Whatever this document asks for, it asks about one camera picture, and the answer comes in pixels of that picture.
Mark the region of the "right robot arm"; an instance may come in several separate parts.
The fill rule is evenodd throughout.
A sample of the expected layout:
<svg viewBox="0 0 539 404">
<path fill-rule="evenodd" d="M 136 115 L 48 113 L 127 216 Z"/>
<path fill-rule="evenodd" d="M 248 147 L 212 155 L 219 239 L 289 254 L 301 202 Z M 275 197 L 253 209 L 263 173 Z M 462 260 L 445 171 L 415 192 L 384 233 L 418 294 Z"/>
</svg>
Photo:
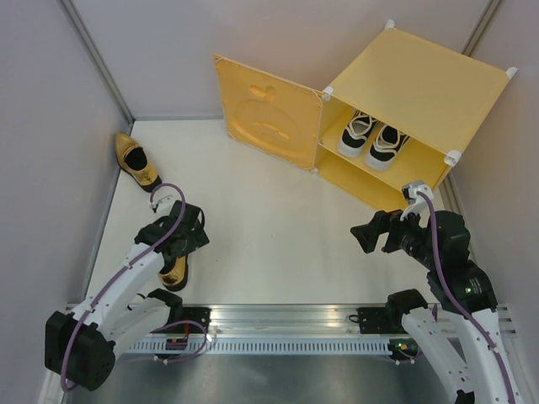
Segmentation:
<svg viewBox="0 0 539 404">
<path fill-rule="evenodd" d="M 419 215 L 378 211 L 350 230 L 364 253 L 386 235 L 385 253 L 402 251 L 427 270 L 431 293 L 440 302 L 462 347 L 457 351 L 416 289 L 388 296 L 384 321 L 418 345 L 451 403 L 522 403 L 499 328 L 498 301 L 486 273 L 469 258 L 470 233 L 463 218 L 437 210 L 427 226 Z"/>
</svg>

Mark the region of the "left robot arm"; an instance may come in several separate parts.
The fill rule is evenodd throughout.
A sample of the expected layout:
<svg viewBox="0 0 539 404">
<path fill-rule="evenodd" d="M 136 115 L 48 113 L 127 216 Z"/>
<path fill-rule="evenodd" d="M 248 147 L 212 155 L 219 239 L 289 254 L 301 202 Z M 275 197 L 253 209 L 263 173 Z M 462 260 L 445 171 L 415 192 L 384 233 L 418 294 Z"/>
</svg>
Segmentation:
<svg viewBox="0 0 539 404">
<path fill-rule="evenodd" d="M 95 295 L 45 324 L 45 367 L 88 391 L 109 377 L 116 360 L 150 332 L 206 327 L 184 314 L 178 292 L 188 256 L 207 245 L 201 208 L 175 201 L 168 214 L 137 233 L 118 272 Z"/>
</svg>

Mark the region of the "white black sneaker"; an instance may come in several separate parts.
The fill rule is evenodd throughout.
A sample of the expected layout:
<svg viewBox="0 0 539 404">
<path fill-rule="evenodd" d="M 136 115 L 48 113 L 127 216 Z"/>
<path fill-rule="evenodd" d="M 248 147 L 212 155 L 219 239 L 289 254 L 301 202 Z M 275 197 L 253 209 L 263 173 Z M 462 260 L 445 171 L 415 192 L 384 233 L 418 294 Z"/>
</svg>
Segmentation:
<svg viewBox="0 0 539 404">
<path fill-rule="evenodd" d="M 356 110 L 339 139 L 338 152 L 345 157 L 359 157 L 377 123 L 376 118 Z"/>
<path fill-rule="evenodd" d="M 368 167 L 378 172 L 388 170 L 410 140 L 402 131 L 382 122 L 376 124 L 371 137 L 373 142 L 364 161 Z"/>
</svg>

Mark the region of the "yellow cabinet door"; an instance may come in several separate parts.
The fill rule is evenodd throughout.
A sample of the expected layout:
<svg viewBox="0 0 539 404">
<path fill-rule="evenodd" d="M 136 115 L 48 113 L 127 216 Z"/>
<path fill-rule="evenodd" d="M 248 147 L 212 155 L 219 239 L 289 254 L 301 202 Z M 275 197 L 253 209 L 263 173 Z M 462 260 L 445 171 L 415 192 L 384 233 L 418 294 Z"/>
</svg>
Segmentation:
<svg viewBox="0 0 539 404">
<path fill-rule="evenodd" d="M 322 93 L 221 55 L 214 55 L 214 65 L 229 136 L 313 170 Z"/>
</svg>

